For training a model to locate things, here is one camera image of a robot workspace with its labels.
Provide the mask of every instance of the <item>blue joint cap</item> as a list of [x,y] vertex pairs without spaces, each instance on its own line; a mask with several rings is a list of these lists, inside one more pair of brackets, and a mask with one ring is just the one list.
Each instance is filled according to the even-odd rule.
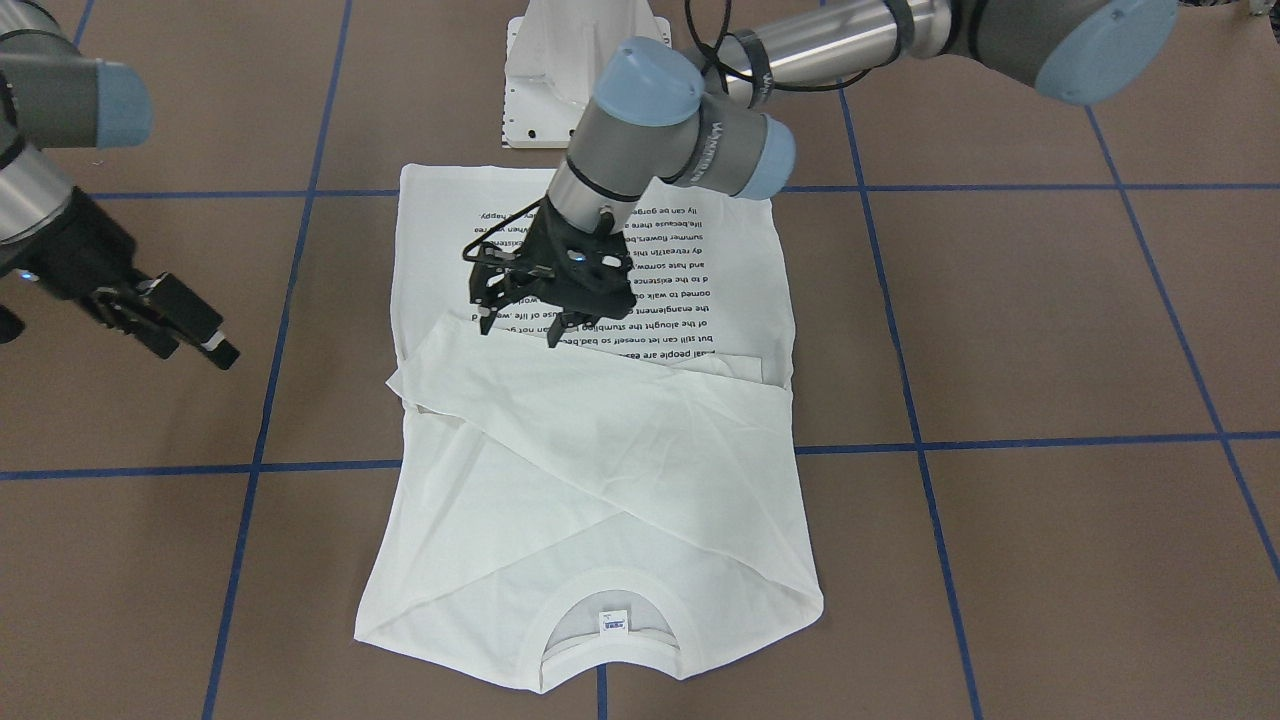
[[151,95],[128,65],[97,61],[97,146],[131,147],[151,136]]
[[764,149],[755,172],[733,197],[768,200],[782,191],[796,167],[796,138],[787,126],[764,115]]
[[1112,0],[1050,54],[1036,90],[1073,105],[1111,97],[1156,59],[1176,19],[1178,0]]
[[657,40],[632,37],[604,67],[595,104],[634,126],[677,126],[703,102],[703,76],[684,55]]

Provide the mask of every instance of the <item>white fabric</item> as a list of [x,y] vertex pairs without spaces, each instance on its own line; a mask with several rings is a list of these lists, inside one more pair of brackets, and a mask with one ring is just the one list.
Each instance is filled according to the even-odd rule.
[[[407,218],[457,205],[412,192],[419,170],[476,192],[463,187],[476,174],[458,169],[403,177],[401,366],[388,384],[406,406],[404,462],[356,638],[540,693],[607,661],[686,678],[813,623],[823,601],[791,393],[778,387],[790,378],[786,297],[763,299],[781,301],[787,323],[755,332],[755,356],[678,366],[498,329],[481,337],[465,306],[431,302],[442,295],[431,270],[410,261],[433,256],[422,246],[458,245]],[[703,201],[710,213],[736,202]],[[744,242],[767,251],[768,231]],[[769,284],[782,266],[753,272]],[[724,311],[717,327],[741,315]],[[771,356],[780,346],[785,360]],[[762,382],[771,374],[778,384]],[[622,610],[628,626],[598,629],[600,612]]]

